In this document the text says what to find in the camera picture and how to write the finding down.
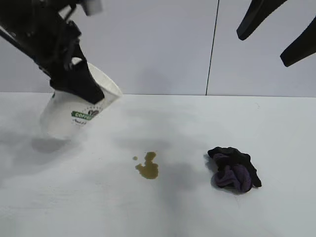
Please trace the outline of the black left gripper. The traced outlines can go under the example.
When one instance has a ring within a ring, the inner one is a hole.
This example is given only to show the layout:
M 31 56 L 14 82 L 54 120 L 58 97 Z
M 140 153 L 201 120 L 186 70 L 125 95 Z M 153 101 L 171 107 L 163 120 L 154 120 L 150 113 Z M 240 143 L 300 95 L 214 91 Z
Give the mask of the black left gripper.
M 104 99 L 80 48 L 81 31 L 74 21 L 33 21 L 27 24 L 27 47 L 50 86 L 97 104 Z

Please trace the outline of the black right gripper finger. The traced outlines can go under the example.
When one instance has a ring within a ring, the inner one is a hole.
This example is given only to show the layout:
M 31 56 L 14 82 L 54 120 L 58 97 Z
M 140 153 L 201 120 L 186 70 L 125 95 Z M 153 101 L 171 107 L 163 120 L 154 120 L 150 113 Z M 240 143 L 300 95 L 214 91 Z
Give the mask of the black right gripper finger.
M 246 40 L 278 7 L 278 0 L 252 0 L 243 20 L 237 28 L 238 38 Z
M 316 25 L 310 24 L 300 36 L 280 55 L 283 64 L 289 67 L 316 52 Z

